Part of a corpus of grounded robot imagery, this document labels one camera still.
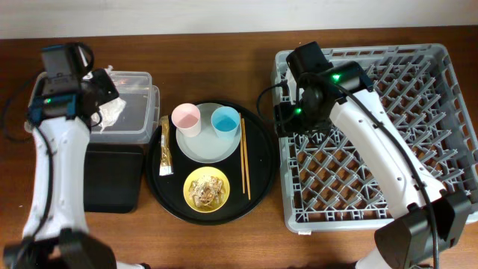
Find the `white napkin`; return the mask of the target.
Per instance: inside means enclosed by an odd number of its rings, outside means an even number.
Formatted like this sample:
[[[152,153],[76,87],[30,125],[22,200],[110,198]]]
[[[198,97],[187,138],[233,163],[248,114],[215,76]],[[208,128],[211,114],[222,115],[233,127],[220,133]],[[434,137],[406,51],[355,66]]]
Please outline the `white napkin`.
[[[108,65],[106,68],[100,69],[105,69],[110,77],[113,75],[114,67],[112,65]],[[93,77],[92,72],[87,76],[88,79],[85,80],[90,80]],[[90,129],[98,127],[99,131],[103,132],[107,127],[114,125],[124,110],[125,105],[126,101],[121,99],[120,96],[108,103],[101,105],[98,108],[98,111],[90,116]]]

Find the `wooden chopstick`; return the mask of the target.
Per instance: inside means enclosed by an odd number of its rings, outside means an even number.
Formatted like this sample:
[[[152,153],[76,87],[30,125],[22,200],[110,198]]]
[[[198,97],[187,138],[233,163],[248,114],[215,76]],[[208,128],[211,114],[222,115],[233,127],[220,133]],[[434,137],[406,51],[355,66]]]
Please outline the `wooden chopstick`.
[[[241,166],[241,177],[242,177],[242,193],[245,194],[246,192],[246,179],[245,179],[245,166],[244,166],[244,153],[243,153],[243,131],[242,131],[242,115],[239,113],[240,116],[240,123],[239,123],[239,130],[240,130],[240,166]]]
[[[245,119],[241,117],[241,131],[242,131],[242,150],[243,150],[243,170],[245,175],[245,191],[248,196],[248,200],[251,200],[251,190],[250,190],[250,179],[249,179],[249,162],[248,162],[248,152],[247,152],[247,141],[246,141],[246,126]]]

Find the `blue plastic cup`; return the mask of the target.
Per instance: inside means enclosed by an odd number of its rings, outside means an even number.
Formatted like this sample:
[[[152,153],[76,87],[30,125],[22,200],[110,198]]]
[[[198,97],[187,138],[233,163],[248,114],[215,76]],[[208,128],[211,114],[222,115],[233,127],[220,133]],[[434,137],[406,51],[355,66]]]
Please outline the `blue plastic cup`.
[[[238,131],[240,115],[234,108],[222,106],[211,115],[211,124],[218,138],[232,140]]]

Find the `pink plastic cup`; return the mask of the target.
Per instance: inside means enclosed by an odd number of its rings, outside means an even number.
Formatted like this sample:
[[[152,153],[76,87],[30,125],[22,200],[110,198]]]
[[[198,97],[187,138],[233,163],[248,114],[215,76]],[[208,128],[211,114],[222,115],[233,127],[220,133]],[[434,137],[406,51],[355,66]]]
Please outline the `pink plastic cup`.
[[[201,112],[194,104],[178,105],[171,118],[173,125],[186,137],[196,137],[201,132]]]

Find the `gold snack wrapper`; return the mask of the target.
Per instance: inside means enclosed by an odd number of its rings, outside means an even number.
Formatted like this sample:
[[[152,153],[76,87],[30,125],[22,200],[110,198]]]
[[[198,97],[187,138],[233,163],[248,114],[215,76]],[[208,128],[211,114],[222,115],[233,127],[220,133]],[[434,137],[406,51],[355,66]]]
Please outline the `gold snack wrapper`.
[[[162,116],[159,120],[161,124],[161,160],[159,176],[169,176],[173,174],[173,158],[170,152],[170,120],[169,117]]]

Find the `yellow bowl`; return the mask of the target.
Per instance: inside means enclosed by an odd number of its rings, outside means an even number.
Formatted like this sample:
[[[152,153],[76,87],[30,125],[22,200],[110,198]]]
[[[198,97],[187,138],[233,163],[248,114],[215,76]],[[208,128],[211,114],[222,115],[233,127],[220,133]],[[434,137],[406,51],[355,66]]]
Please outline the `yellow bowl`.
[[[222,208],[231,191],[226,175],[215,167],[200,167],[184,181],[183,196],[187,205],[203,214]]]

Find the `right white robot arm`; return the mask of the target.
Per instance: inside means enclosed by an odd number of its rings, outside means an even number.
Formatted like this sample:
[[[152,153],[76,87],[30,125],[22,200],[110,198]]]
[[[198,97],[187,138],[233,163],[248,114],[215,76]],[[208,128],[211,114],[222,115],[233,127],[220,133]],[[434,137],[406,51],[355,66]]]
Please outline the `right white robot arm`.
[[[275,107],[275,124],[286,198],[300,203],[287,217],[355,217],[360,205],[374,206],[392,220],[376,230],[376,246],[357,268],[437,262],[458,243],[472,212],[466,193],[448,191],[423,165],[358,63],[287,64],[290,77],[280,85],[290,100]]]

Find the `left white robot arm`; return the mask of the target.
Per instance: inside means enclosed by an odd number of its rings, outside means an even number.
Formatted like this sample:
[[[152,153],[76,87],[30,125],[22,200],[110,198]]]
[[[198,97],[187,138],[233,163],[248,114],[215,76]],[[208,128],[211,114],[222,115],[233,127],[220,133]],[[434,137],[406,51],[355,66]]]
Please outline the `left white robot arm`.
[[[118,97],[105,69],[90,79],[46,73],[28,108],[36,147],[34,194],[22,241],[7,245],[8,268],[123,268],[113,250],[89,234],[84,212],[84,159],[90,118]]]

